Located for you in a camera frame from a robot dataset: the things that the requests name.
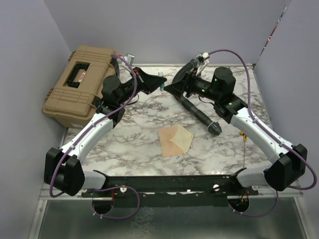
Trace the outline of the green white glue stick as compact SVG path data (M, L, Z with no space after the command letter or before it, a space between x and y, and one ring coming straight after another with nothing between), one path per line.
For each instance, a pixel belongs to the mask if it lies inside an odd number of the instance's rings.
M158 76L160 78L163 78L164 77L164 74L163 72L158 72ZM164 91L164 87L165 87L165 81L161 81L161 85L159 87L160 91L163 92Z

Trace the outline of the tan paper envelope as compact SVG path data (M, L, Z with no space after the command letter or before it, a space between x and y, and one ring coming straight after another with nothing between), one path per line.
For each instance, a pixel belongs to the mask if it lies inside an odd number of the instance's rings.
M187 153L193 140L193 134L181 125L159 128L158 133L163 157Z

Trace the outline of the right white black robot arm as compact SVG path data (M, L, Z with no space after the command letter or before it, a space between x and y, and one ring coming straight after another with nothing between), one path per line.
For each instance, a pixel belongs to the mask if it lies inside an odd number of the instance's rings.
M293 145L283 140L256 116L251 116L247 104L233 92L235 83L229 68L218 67L211 81L187 72L164 90L176 98L196 94L212 100L217 115L244 132L267 156L271 165L236 173L236 178L229 182L233 194L240 195L251 186L267 185L284 191L304 175L308 151L302 144Z

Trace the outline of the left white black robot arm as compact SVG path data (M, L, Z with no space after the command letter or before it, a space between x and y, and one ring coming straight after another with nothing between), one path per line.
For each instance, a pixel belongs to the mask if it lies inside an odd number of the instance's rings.
M162 75L150 75L141 68L132 69L132 78L121 83L116 75L108 76L102 85L102 99L87 125L61 148L51 148L45 157L44 182L53 189L70 196L82 189L92 189L98 196L110 191L107 176L97 170L83 171L82 163L97 142L110 132L122 119L125 106L139 93L150 94L167 79Z

